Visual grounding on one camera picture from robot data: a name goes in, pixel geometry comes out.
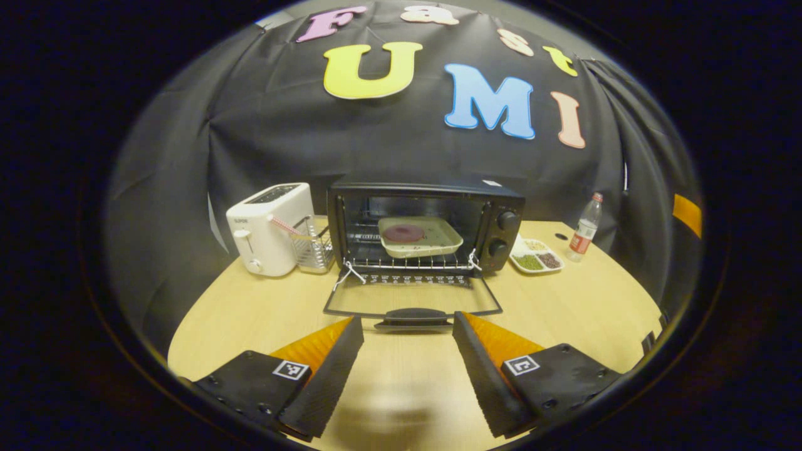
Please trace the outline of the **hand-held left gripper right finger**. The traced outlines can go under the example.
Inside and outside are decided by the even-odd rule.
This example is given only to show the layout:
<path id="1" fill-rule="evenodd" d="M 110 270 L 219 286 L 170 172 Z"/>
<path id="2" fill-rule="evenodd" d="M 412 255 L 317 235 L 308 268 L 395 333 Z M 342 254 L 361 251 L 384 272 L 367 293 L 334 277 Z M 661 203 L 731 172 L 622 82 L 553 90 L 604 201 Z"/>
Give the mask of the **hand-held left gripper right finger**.
<path id="1" fill-rule="evenodd" d="M 573 345 L 545 348 L 463 311 L 452 335 L 493 437 L 564 422 L 621 377 Z"/>

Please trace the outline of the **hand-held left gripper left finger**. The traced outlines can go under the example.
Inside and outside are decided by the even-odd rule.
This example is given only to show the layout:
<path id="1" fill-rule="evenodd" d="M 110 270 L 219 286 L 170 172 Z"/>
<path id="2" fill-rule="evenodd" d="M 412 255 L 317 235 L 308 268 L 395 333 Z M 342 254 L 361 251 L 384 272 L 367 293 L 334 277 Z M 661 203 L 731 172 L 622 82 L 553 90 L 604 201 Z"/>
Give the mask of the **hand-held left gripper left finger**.
<path id="1" fill-rule="evenodd" d="M 363 342 L 350 316 L 270 354 L 243 351 L 194 385 L 263 429 L 320 438 Z"/>

